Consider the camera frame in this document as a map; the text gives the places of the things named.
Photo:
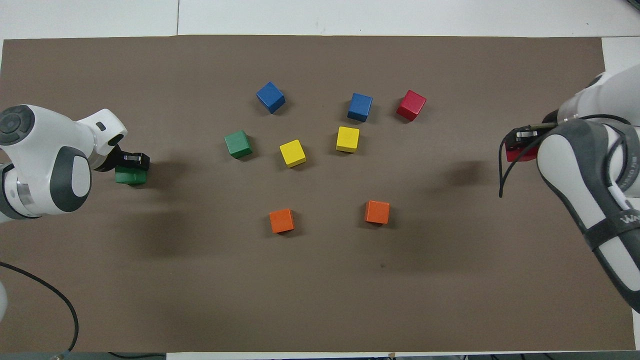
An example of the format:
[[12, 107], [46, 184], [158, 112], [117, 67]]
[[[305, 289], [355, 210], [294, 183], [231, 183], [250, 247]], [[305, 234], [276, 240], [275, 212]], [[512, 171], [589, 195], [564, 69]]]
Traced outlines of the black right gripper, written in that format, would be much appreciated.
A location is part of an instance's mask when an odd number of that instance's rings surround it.
[[520, 147], [526, 147], [533, 143], [543, 132], [550, 132], [558, 126], [559, 109], [549, 112], [542, 119], [542, 130], [526, 128], [512, 129], [506, 134], [506, 149], [514, 150]]

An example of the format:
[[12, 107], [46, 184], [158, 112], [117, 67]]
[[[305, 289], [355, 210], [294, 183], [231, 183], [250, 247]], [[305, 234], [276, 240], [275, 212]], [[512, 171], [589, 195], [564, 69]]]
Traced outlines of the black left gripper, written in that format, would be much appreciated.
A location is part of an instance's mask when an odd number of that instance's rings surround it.
[[[136, 152], [132, 155], [132, 162], [134, 167], [143, 171], [148, 171], [150, 168], [150, 157], [146, 153]], [[107, 173], [114, 170], [118, 166], [119, 172], [124, 172], [130, 168], [129, 156], [121, 150], [120, 146], [114, 146], [108, 155], [103, 156], [97, 160], [97, 165], [94, 166], [93, 171], [98, 173]]]

